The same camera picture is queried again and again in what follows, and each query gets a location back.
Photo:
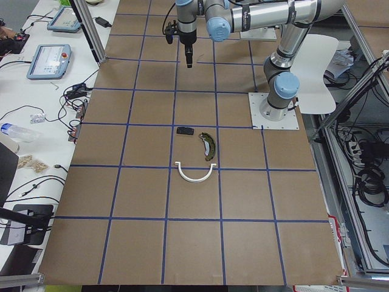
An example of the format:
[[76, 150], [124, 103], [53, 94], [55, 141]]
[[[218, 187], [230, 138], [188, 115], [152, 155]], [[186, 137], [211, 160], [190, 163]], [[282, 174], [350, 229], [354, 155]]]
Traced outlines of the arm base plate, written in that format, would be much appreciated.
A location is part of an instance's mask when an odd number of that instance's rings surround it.
[[255, 130], [299, 130], [292, 102], [285, 109], [275, 109], [267, 102], [268, 93], [250, 92], [252, 128]]

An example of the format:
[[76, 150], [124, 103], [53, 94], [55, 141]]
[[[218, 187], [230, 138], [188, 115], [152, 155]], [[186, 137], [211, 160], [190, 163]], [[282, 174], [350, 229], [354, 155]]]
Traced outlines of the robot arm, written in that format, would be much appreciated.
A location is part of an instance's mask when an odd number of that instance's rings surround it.
[[344, 1], [175, 1], [177, 18], [165, 21], [162, 27], [167, 43], [177, 36], [184, 45], [186, 64], [193, 65], [193, 45], [197, 40], [197, 18], [204, 16], [209, 37], [214, 42], [226, 40], [238, 33], [244, 40], [273, 41], [267, 30], [281, 31], [276, 51], [264, 62], [264, 74], [270, 87], [261, 102], [261, 115], [271, 121], [281, 121], [289, 104], [298, 93], [299, 80], [290, 72], [312, 25], [338, 12]]

